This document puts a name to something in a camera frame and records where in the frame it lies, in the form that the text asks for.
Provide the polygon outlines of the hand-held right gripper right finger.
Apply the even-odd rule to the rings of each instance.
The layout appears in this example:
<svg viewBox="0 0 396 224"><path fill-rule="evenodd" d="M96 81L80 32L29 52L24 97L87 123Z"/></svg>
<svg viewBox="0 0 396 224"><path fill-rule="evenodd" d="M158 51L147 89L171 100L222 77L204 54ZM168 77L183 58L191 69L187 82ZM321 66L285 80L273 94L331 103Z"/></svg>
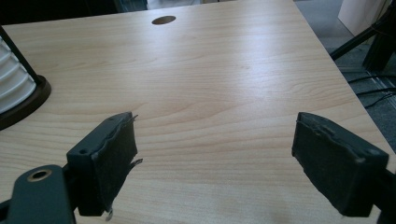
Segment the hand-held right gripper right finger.
<svg viewBox="0 0 396 224"><path fill-rule="evenodd" d="M389 154L321 116L301 112L291 155L316 189L346 217L389 215Z"/></svg>

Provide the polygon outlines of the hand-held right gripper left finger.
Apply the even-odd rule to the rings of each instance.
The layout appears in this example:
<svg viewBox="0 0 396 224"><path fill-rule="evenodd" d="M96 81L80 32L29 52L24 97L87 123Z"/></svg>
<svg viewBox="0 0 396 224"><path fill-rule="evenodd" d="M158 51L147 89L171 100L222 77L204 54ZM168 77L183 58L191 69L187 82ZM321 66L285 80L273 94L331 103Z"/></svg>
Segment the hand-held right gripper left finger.
<svg viewBox="0 0 396 224"><path fill-rule="evenodd" d="M131 112L105 119L67 152L69 174L77 180L75 205L82 216L99 217L112 209L128 174L141 162L136 154Z"/></svg>

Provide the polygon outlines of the dark brown round cup holder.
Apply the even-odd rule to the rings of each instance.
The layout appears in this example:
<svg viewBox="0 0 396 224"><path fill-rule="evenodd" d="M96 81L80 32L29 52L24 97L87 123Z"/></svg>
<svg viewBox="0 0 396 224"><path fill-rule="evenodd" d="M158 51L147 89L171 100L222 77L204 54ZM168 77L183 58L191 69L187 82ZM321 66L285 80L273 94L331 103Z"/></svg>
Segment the dark brown round cup holder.
<svg viewBox="0 0 396 224"><path fill-rule="evenodd" d="M0 36L6 40L12 52L17 56L36 84L35 91L27 99L9 109L7 112L0 114L0 131L2 131L25 119L42 106L50 96L51 86L45 77L35 72L1 25Z"/></svg>

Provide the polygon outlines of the tall stack of white cups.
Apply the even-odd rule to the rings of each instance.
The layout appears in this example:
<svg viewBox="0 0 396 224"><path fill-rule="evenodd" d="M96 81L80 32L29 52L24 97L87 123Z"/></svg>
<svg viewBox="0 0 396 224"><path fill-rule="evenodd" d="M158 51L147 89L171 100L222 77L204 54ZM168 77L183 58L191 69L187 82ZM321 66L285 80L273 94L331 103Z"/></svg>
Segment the tall stack of white cups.
<svg viewBox="0 0 396 224"><path fill-rule="evenodd" d="M0 36L0 114L23 102L35 88L33 78Z"/></svg>

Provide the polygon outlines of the black tripod stand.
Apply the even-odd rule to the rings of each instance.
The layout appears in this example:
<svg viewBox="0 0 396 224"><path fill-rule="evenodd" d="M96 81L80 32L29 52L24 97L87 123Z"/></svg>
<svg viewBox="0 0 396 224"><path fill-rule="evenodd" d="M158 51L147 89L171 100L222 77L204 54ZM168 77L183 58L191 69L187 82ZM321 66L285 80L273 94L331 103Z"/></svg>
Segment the black tripod stand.
<svg viewBox="0 0 396 224"><path fill-rule="evenodd" d="M385 13L376 22L332 51L330 56L335 61L371 37L375 39L362 66L368 71L382 71L396 52L396 0L391 0Z"/></svg>

